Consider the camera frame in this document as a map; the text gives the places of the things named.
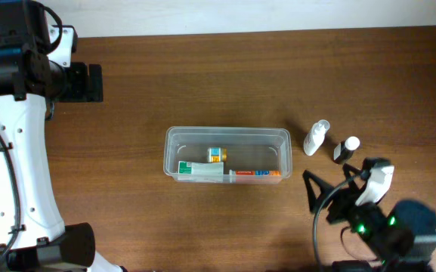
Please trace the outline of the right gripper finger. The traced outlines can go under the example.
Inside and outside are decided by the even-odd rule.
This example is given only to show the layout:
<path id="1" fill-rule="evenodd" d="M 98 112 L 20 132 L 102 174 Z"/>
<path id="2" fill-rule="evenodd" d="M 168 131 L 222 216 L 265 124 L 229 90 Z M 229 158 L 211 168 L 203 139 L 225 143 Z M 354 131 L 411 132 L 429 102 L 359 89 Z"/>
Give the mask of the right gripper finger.
<path id="1" fill-rule="evenodd" d="M 342 171 L 347 182 L 352 182 L 356 178 L 361 178 L 362 171 L 347 163 L 342 166 Z"/>
<path id="2" fill-rule="evenodd" d="M 309 170 L 305 170 L 302 177 L 305 182 L 310 213 L 315 213 L 321 205 L 326 208 L 330 204 L 330 200 L 326 198 L 334 190 L 334 186 Z"/>

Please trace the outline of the dark bottle white cap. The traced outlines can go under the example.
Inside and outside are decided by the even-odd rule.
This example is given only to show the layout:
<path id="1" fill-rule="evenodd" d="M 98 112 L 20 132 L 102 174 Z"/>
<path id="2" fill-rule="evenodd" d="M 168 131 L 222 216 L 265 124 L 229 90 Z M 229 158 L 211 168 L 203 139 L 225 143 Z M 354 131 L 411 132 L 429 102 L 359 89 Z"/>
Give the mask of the dark bottle white cap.
<path id="1" fill-rule="evenodd" d="M 333 162 L 339 165 L 346 163 L 360 146 L 359 138 L 351 136 L 336 146 L 333 151 Z"/>

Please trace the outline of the white spray bottle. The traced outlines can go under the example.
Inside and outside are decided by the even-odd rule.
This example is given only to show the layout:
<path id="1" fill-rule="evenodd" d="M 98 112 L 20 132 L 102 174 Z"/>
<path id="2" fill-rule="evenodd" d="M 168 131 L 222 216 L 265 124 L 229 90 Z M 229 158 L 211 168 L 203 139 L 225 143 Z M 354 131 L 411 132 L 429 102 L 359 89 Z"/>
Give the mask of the white spray bottle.
<path id="1" fill-rule="evenodd" d="M 330 129 L 330 123 L 321 119 L 313 124 L 311 130 L 304 139 L 303 150 L 307 156 L 313 156 L 323 144 L 326 133 Z"/>

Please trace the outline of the clear plastic container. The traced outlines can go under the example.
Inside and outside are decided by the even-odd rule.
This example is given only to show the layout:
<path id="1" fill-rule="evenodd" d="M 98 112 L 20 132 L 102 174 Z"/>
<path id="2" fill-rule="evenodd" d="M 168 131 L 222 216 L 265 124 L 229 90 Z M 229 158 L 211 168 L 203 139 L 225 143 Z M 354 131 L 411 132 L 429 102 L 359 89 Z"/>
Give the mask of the clear plastic container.
<path id="1" fill-rule="evenodd" d="M 221 182 L 178 180 L 178 163 L 207 162 L 207 149 L 227 149 Z M 229 175 L 230 170 L 277 170 L 281 176 Z M 284 128 L 171 127 L 165 136 L 163 171 L 178 182 L 216 184 L 278 184 L 292 175 L 292 145 Z"/>

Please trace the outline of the orange tablet tube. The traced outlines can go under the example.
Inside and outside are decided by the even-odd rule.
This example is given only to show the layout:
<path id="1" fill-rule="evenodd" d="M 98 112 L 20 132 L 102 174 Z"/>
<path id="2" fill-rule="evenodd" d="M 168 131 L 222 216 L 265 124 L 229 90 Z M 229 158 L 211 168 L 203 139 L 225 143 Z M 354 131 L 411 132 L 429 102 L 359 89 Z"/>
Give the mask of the orange tablet tube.
<path id="1" fill-rule="evenodd" d="M 277 171 L 277 170 L 230 170 L 229 175 L 251 176 L 251 177 L 269 177 L 269 176 L 281 176 L 281 171 Z"/>

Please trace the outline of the small gold-lid jar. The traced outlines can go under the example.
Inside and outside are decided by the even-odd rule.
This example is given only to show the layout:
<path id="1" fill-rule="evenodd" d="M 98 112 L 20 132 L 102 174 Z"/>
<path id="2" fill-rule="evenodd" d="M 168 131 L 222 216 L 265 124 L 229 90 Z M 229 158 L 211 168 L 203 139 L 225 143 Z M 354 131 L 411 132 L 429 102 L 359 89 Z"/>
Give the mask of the small gold-lid jar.
<path id="1" fill-rule="evenodd" d="M 226 162 L 227 161 L 227 149 L 223 147 L 210 147 L 207 149 L 207 162 Z"/>

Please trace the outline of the white green medicine box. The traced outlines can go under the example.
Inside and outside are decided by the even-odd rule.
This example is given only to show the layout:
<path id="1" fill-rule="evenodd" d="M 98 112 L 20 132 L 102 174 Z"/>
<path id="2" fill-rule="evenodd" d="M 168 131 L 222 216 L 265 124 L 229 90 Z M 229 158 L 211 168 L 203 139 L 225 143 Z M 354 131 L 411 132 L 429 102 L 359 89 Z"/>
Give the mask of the white green medicine box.
<path id="1" fill-rule="evenodd" d="M 221 182 L 224 178 L 224 163 L 186 162 L 178 163 L 179 181 Z"/>

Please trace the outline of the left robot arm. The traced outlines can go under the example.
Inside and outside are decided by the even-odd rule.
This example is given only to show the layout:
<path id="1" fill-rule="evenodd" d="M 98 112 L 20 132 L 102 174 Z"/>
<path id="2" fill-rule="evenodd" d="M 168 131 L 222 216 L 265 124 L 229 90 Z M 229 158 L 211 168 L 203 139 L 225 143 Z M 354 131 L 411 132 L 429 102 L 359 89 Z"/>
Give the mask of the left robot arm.
<path id="1" fill-rule="evenodd" d="M 0 1 L 0 271 L 118 271 L 90 224 L 64 223 L 45 123 L 56 103 L 100 103 L 98 64 L 72 61 L 73 26 L 36 1 Z"/>

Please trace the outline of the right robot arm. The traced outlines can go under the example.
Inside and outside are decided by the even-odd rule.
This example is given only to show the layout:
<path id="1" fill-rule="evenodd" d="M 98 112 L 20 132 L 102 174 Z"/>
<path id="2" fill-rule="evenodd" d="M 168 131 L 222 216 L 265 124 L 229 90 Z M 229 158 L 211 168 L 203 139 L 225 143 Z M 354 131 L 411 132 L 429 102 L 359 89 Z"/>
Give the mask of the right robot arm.
<path id="1" fill-rule="evenodd" d="M 329 224 L 347 223 L 375 255 L 371 261 L 335 261 L 321 271 L 431 271 L 436 249 L 436 212 L 414 199 L 399 201 L 389 214 L 379 207 L 391 186 L 394 166 L 385 158 L 366 158 L 361 168 L 342 167 L 345 180 L 332 186 L 304 171 L 309 209 L 314 219 L 328 211 Z"/>

